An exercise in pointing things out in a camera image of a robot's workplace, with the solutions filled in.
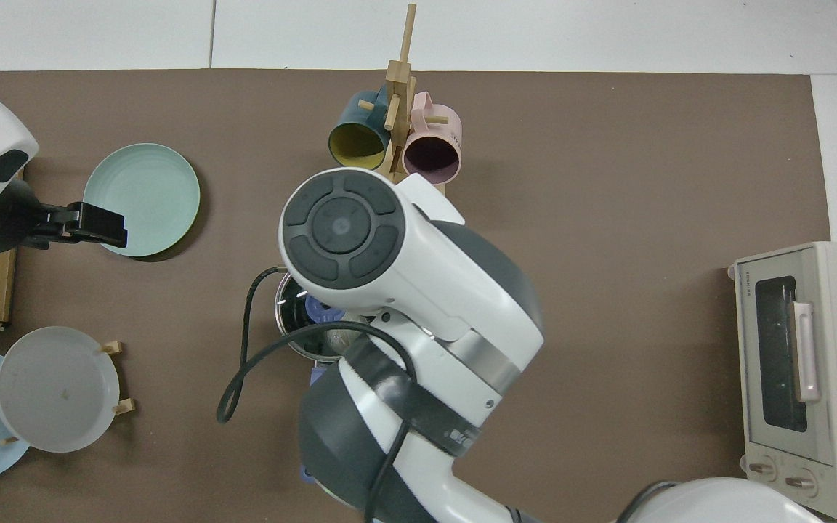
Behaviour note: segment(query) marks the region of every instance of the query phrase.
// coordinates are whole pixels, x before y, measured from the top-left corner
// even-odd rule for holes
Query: toaster oven
[[[748,479],[837,519],[837,243],[738,259]]]

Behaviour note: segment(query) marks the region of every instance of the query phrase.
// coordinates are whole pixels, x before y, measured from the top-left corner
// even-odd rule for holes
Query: mug handle
[[[421,92],[416,94],[415,99],[412,99],[412,129],[415,132],[428,132],[428,122],[425,121],[425,115],[432,110],[432,96],[428,92]]]

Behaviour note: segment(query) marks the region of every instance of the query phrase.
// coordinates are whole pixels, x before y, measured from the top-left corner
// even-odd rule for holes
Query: oven handle
[[[816,342],[813,337],[813,304],[790,302],[790,331],[793,331],[793,367],[796,399],[814,403],[821,398],[816,371]]]

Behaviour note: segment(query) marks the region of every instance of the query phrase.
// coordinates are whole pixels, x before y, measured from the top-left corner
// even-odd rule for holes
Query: mint green plate
[[[136,143],[96,166],[83,200],[125,217],[127,246],[102,247],[125,256],[149,256],[173,247],[199,212],[199,181],[179,153],[157,143]]]

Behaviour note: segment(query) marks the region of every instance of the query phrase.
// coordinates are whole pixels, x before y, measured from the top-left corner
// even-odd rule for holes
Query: mug
[[[461,171],[461,117],[432,103],[428,92],[412,101],[412,134],[405,140],[405,174],[418,172],[433,185],[448,183]]]
[[[328,149],[340,165],[376,169],[383,163],[389,144],[389,131],[383,128],[387,109],[385,85],[351,97],[328,135]]]

